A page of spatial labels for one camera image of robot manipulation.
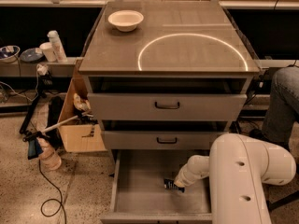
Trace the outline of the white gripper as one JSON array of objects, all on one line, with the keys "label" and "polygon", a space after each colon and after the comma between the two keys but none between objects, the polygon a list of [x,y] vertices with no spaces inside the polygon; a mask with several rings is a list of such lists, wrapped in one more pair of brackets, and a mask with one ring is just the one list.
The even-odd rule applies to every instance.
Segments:
[{"label": "white gripper", "polygon": [[192,185],[196,181],[194,174],[187,169],[181,169],[175,178],[175,185],[179,188],[185,188]]}]

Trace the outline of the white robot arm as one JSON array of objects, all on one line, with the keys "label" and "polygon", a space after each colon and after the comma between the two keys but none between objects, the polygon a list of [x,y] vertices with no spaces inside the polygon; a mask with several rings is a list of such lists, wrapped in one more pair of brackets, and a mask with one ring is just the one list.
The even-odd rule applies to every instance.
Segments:
[{"label": "white robot arm", "polygon": [[175,185],[209,179],[212,224],[272,224],[263,185],[286,185],[295,174],[294,157],[284,147],[227,133],[214,141],[208,156],[191,156]]}]

